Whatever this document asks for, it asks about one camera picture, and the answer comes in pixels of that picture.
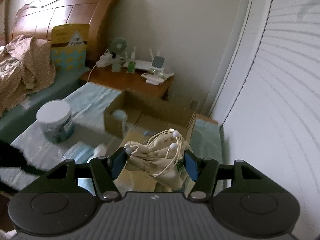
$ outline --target wall outlet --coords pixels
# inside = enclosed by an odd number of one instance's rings
[[[189,104],[188,104],[189,109],[196,110],[197,106],[198,106],[198,101],[195,101],[194,99],[191,99],[189,101]]]

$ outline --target beige fabric bag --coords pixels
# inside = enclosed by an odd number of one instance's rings
[[[148,141],[147,145],[128,142],[124,145],[130,156],[126,170],[144,171],[165,187],[179,189],[183,180],[177,165],[182,165],[184,151],[191,150],[188,142],[174,129],[162,131]]]

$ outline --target crumpled blanket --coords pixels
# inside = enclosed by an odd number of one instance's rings
[[[50,61],[50,41],[19,35],[0,52],[0,117],[27,94],[49,87],[56,70]]]

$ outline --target wooden headboard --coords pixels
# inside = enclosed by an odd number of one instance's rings
[[[34,0],[17,12],[10,41],[20,34],[50,39],[54,26],[90,24],[86,64],[94,65],[105,52],[108,13],[116,2],[118,0]]]

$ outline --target wooden table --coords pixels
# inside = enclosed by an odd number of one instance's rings
[[[155,86],[146,83],[146,79],[141,77],[143,71],[136,70],[134,74],[127,73],[126,68],[121,72],[112,72],[111,66],[95,68],[90,76],[90,82],[110,87],[116,90],[132,89],[156,98],[166,99],[168,89],[174,77],[168,78],[162,84]],[[87,81],[90,71],[84,73],[80,79]]]

